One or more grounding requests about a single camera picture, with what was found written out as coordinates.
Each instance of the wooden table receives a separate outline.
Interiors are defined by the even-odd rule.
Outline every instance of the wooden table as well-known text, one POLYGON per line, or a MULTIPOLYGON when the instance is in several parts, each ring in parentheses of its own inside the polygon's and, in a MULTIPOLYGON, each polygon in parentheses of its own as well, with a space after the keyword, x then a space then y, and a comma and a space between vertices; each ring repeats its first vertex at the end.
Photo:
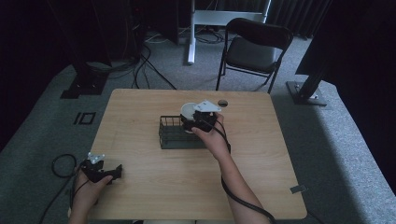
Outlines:
POLYGON ((160 116, 179 115, 185 103, 228 101, 222 108, 232 155, 264 208, 278 219, 304 218, 271 97, 263 92, 114 90, 92 153, 105 169, 122 164, 92 219, 232 219, 219 166, 207 149, 161 149, 160 116))

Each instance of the black bracket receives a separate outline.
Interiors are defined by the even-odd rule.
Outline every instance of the black bracket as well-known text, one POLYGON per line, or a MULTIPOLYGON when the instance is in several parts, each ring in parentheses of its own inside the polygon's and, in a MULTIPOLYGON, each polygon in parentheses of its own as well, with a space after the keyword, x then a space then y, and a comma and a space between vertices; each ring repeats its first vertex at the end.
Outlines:
POLYGON ((85 160, 81 164, 81 171, 93 182, 97 183, 103 177, 112 175, 113 179, 108 182, 108 185, 111 185, 113 180, 121 178, 122 173, 122 165, 119 165, 115 170, 104 171, 103 170, 104 161, 99 161, 95 164, 92 164, 90 160, 85 160))

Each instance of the wire basket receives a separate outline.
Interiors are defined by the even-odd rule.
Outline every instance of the wire basket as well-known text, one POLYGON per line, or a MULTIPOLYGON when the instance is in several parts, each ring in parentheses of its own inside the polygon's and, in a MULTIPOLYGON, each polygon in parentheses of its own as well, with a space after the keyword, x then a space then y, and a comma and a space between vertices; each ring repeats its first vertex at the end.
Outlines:
POLYGON ((162 149, 206 148, 194 133, 186 133, 180 116, 160 116, 160 145, 162 149))

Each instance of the wrist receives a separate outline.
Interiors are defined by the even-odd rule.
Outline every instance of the wrist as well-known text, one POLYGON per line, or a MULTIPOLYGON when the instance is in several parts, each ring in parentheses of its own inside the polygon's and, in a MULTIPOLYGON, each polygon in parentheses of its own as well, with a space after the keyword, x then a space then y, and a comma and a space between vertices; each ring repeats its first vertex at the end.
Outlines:
POLYGON ((88 212, 79 211, 78 209, 72 210, 70 213, 69 224, 87 223, 88 212))

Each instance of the person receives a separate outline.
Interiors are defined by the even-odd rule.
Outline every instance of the person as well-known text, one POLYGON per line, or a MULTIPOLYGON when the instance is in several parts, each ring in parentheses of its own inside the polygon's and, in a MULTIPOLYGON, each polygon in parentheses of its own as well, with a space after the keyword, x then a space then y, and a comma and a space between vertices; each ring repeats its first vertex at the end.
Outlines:
MULTIPOLYGON (((223 130, 224 117, 217 113, 217 122, 215 127, 221 131, 223 130)), ((228 146, 224 138, 216 130, 212 129, 209 133, 204 132, 198 128, 191 129, 198 137, 202 139, 206 147, 212 153, 213 157, 218 161, 222 178, 228 189, 234 193, 235 196, 262 208, 262 204, 256 197, 254 192, 250 189, 244 177, 238 170, 233 157, 229 153, 228 146)), ((112 176, 107 176, 97 183, 89 181, 83 186, 75 195, 73 208, 69 218, 69 224, 87 223, 87 215, 99 197, 100 191, 111 180, 112 176)), ((81 186, 88 180, 83 173, 79 176, 76 186, 81 186)), ((270 224, 268 217, 258 213, 244 205, 236 202, 234 199, 228 197, 228 202, 233 213, 233 220, 236 224, 270 224)))

